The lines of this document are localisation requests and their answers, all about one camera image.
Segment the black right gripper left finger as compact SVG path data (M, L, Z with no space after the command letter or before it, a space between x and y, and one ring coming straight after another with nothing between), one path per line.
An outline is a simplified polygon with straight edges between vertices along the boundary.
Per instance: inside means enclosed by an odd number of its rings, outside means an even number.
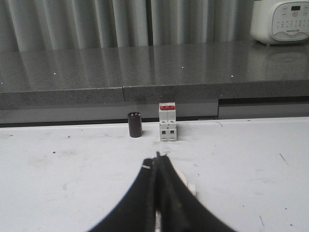
M117 206L92 232L154 232L155 178L153 159L144 159L141 169Z

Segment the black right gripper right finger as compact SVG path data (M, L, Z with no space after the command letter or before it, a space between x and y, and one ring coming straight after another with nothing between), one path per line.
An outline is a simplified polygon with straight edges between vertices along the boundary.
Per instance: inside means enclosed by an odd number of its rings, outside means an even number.
M162 232L233 232L185 186L168 156L157 152L155 158L156 207L161 214Z

